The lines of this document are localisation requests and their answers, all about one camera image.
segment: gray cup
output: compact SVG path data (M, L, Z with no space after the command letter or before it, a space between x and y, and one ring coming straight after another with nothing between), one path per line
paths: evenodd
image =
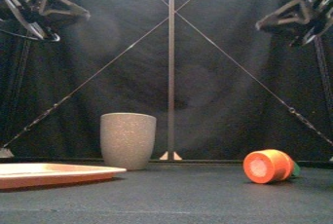
M143 169L150 161L157 118L138 113L110 113L101 120L101 148L106 165Z

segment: green object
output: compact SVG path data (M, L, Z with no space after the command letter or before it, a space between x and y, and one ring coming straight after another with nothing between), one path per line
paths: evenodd
M298 177L300 174L301 174L301 168L300 168L298 164L294 162L294 170L293 170L292 176Z

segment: metal rod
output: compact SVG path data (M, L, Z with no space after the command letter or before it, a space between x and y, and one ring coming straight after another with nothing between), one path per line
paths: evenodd
M174 0L169 0L167 160L174 160Z

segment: table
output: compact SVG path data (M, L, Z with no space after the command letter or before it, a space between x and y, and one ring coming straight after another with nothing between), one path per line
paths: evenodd
M111 180L0 192L0 223L333 223L333 170L256 184L241 165L151 163Z

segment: plate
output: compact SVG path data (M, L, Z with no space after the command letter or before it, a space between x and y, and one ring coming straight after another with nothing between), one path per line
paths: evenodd
M126 172L126 169L66 164L2 164L0 189L105 180L119 172Z

